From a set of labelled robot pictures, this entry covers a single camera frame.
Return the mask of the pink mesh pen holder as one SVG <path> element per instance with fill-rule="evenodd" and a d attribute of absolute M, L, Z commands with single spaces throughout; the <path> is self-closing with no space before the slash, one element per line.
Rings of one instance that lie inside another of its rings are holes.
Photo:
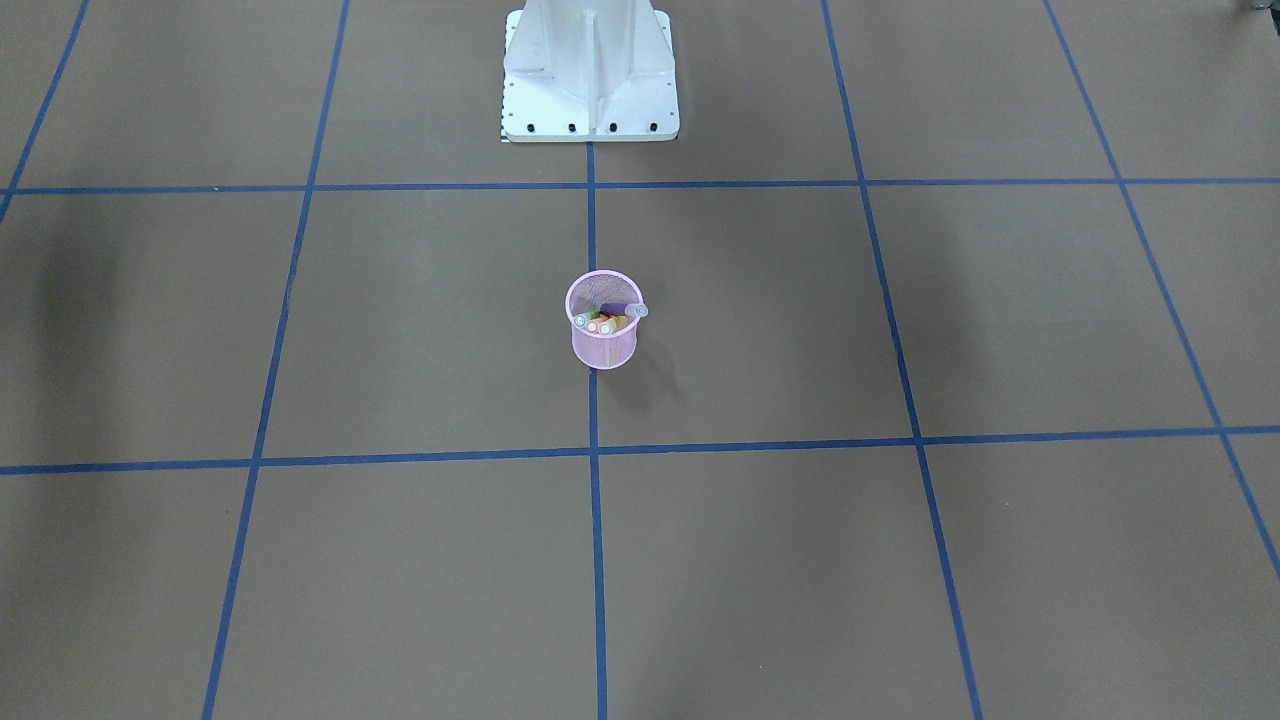
<path fill-rule="evenodd" d="M 570 324 L 571 345 L 576 357 L 595 370 L 612 370 L 625 365 L 637 347 L 637 328 L 643 318 L 632 318 L 628 327 L 613 336 L 600 336 L 575 327 L 571 318 L 599 310 L 607 302 L 644 302 L 643 293 L 627 275 L 613 270 L 595 270 L 579 277 L 566 291 L 564 315 Z"/>

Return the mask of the purple marker pen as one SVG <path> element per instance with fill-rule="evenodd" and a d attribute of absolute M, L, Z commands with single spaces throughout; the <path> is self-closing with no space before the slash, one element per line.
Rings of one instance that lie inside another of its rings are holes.
<path fill-rule="evenodd" d="M 602 304 L 599 310 L 603 315 L 607 316 L 644 318 L 649 314 L 648 305 L 643 302 L 632 302 L 632 304 L 607 302 Z"/>

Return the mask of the yellow marker pen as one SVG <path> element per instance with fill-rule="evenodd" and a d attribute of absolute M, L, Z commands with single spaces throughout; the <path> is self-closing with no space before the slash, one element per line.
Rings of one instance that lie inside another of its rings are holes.
<path fill-rule="evenodd" d="M 596 333 L 600 336 L 613 336 L 628 327 L 631 322 L 632 318 L 626 315 L 602 316 L 596 323 Z"/>

